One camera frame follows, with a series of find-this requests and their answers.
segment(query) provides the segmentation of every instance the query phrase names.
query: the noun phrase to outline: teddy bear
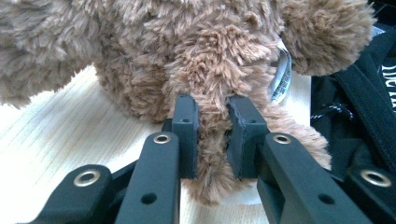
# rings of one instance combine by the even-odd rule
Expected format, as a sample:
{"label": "teddy bear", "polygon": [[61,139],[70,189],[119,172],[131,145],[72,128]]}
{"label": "teddy bear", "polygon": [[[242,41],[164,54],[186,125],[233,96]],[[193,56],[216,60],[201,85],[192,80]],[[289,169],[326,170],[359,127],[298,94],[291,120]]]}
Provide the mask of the teddy bear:
{"label": "teddy bear", "polygon": [[0,0],[0,103],[21,107],[93,64],[127,114],[172,118],[176,98],[199,106],[197,178],[190,196],[216,205],[249,180],[233,176],[227,99],[248,97],[271,132],[295,136],[325,169],[327,141],[271,101],[280,40],[296,73],[347,68],[371,40],[363,0]]}

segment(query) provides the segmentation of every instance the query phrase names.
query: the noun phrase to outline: teddy bear leg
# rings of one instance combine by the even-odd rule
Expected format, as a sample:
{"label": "teddy bear leg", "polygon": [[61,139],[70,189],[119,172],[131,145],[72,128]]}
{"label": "teddy bear leg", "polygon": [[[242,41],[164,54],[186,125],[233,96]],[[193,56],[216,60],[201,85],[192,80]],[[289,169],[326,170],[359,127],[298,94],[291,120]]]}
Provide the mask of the teddy bear leg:
{"label": "teddy bear leg", "polygon": [[98,21],[70,1],[0,1],[0,104],[63,87],[100,57],[98,36]]}
{"label": "teddy bear leg", "polygon": [[321,167],[328,170],[332,169],[332,157],[326,150],[328,142],[314,128],[296,123],[279,105],[269,104],[263,112],[262,114],[270,132],[286,133],[294,136]]}
{"label": "teddy bear leg", "polygon": [[[200,111],[213,110],[215,106],[200,104]],[[235,179],[227,161],[225,132],[231,122],[220,114],[200,112],[197,179],[184,180],[190,196],[203,205],[217,205],[222,198],[246,185],[247,181]]]}

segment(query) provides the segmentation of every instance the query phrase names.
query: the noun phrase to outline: black strap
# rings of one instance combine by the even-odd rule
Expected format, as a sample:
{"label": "black strap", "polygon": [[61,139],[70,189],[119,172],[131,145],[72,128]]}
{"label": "black strap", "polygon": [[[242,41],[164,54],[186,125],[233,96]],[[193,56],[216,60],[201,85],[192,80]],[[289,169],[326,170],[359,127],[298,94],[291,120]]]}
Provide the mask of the black strap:
{"label": "black strap", "polygon": [[[388,169],[396,174],[396,115],[383,90],[372,81],[378,68],[396,45],[396,32],[376,36],[360,59],[346,71],[334,74]],[[373,69],[362,64],[374,63]]]}

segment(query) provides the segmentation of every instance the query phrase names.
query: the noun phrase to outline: black mechanical arm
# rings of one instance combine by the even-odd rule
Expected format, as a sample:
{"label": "black mechanical arm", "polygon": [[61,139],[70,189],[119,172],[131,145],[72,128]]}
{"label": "black mechanical arm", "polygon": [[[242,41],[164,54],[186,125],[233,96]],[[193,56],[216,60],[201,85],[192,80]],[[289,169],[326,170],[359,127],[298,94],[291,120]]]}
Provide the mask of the black mechanical arm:
{"label": "black mechanical arm", "polygon": [[[248,98],[232,97],[228,107],[228,160],[236,178],[257,178],[270,223],[396,223],[395,176],[354,167],[336,179],[293,136],[269,133]],[[101,165],[77,168],[32,223],[178,223],[180,178],[196,177],[197,134],[198,105],[181,95],[138,161],[114,174]]]}

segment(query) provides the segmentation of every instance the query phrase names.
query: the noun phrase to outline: fabric tag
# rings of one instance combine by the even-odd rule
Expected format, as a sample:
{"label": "fabric tag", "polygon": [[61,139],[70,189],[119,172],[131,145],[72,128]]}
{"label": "fabric tag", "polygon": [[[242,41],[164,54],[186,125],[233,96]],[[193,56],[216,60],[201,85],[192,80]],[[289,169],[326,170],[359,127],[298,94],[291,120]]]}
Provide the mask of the fabric tag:
{"label": "fabric tag", "polygon": [[275,104],[279,104],[285,98],[291,80],[291,56],[282,40],[278,42],[277,47],[279,48],[279,60],[275,77],[269,89],[272,95],[271,101]]}

